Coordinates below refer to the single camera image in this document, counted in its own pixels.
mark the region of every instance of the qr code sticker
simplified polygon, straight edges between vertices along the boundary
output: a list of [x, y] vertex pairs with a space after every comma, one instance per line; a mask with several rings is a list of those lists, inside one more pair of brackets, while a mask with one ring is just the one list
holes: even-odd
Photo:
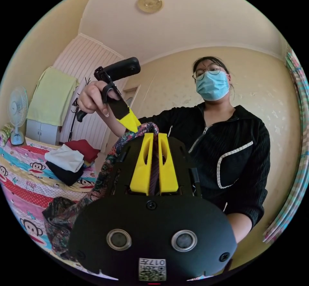
[[140, 281], [166, 281], [165, 259], [139, 259], [139, 280]]

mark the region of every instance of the beige wallpaper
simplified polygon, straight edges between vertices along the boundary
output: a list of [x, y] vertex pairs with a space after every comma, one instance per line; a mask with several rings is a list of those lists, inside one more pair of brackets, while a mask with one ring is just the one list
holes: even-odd
[[271, 138], [271, 171], [265, 215], [249, 236], [239, 244], [233, 267], [259, 255], [268, 245], [262, 234], [277, 215], [289, 193], [297, 166], [300, 121], [292, 80], [282, 61], [269, 55], [241, 48], [200, 48], [179, 52], [142, 66], [131, 77], [125, 90], [139, 87], [132, 103], [138, 117], [152, 116], [175, 106], [194, 106], [202, 99], [195, 92], [192, 64], [202, 56], [221, 58], [230, 70], [235, 93], [232, 105], [242, 105], [260, 117]]

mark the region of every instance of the ceiling light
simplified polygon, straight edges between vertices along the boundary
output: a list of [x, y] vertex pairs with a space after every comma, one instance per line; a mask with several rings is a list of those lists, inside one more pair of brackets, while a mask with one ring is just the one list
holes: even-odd
[[137, 7], [145, 13], [156, 13], [163, 8], [162, 0], [138, 0]]

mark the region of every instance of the plaid curtain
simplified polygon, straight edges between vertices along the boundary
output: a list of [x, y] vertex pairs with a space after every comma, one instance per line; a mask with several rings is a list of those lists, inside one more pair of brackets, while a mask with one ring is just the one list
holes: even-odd
[[296, 213], [309, 182], [309, 84], [305, 73], [294, 55], [287, 49], [285, 65], [288, 68], [297, 95], [301, 119], [301, 156], [295, 181], [278, 216], [263, 234], [263, 242], [274, 242], [286, 229]]

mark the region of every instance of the electric fan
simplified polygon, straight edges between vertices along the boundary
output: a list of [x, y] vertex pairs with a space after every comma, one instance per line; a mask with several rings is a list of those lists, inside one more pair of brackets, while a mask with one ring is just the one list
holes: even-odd
[[25, 138], [18, 128], [25, 123], [28, 112], [28, 99], [25, 88], [17, 87], [11, 93], [7, 112], [12, 125], [15, 127], [11, 134], [11, 143], [13, 145], [23, 144]]

